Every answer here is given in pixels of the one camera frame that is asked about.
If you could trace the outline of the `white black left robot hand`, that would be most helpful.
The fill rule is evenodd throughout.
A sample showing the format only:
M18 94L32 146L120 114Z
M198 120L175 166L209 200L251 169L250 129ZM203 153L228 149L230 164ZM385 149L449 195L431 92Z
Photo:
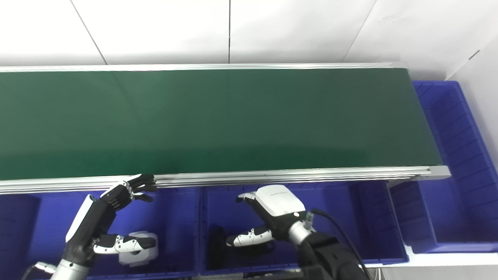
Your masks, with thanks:
M137 174L119 181L100 197L87 195L80 206L69 231L61 264L73 268L89 269L94 265L97 254L119 254L139 252L154 248L153 237L121 236L109 234L117 212L135 200L152 202L147 192L155 192L157 186L152 174Z

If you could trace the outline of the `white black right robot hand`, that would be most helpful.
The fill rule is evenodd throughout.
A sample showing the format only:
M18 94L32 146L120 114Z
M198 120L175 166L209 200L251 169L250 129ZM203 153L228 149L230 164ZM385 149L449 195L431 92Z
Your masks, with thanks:
M235 202L245 202L263 220L264 225L226 238L229 247L256 246L272 240L300 247L315 233L307 224L307 211L301 200L284 185L266 185L238 195Z

